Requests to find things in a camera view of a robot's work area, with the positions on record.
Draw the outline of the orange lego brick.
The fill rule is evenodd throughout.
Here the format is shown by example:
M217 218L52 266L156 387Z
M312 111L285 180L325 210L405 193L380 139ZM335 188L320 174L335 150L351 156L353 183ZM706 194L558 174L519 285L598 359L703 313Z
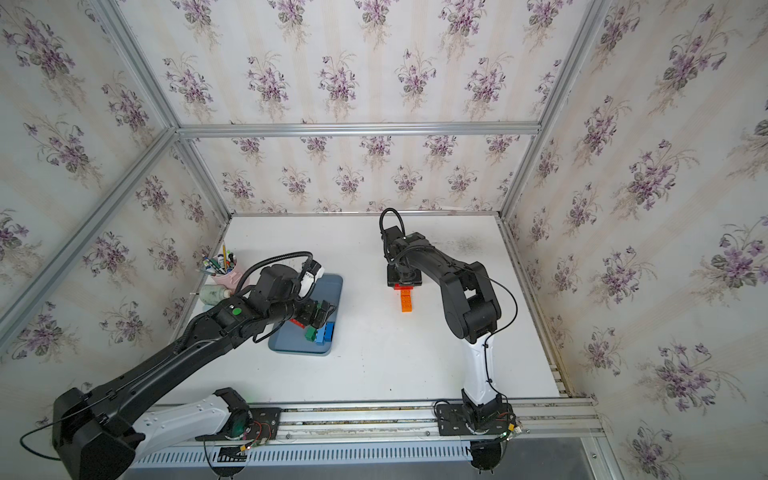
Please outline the orange lego brick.
M401 302L401 311L403 313L411 313L413 311L411 289L400 290L400 302Z

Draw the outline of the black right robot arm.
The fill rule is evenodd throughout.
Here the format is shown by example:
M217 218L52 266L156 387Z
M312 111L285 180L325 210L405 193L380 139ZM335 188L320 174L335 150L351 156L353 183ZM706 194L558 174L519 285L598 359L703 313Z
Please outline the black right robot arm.
M491 354L502 310L484 265L457 260L397 226L383 229L381 239L389 287L417 287L424 277L438 285L446 324L463 342L463 415L471 429L484 429L502 414L504 400L493 386Z

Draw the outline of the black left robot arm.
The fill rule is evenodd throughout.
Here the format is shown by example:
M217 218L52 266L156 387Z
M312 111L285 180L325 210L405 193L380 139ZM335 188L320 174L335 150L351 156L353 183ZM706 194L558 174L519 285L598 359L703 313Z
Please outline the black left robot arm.
M285 323L322 327L335 305L312 299L323 267L307 259L301 270L285 257L262 261L253 285L241 279L234 293L195 316L172 344L128 372L89 392L72 388L54 402L52 445L73 479L117 479L136 460L197 437L242 440L253 416L232 387L162 413L151 407L207 364L269 338Z

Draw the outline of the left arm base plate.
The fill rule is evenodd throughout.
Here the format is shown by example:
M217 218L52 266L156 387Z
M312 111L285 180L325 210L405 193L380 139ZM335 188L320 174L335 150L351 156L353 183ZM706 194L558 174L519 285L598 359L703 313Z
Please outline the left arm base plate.
M221 431L198 437L199 441L234 441L264 445L277 439L283 410L279 407L251 408L249 414L237 413L226 420Z

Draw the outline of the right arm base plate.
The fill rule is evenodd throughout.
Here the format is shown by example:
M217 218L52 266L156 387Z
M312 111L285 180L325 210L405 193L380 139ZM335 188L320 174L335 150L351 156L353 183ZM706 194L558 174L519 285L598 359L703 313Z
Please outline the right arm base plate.
M450 403L438 400L433 406L439 435L503 436L516 431L517 416L509 403L493 400L480 406L469 403Z

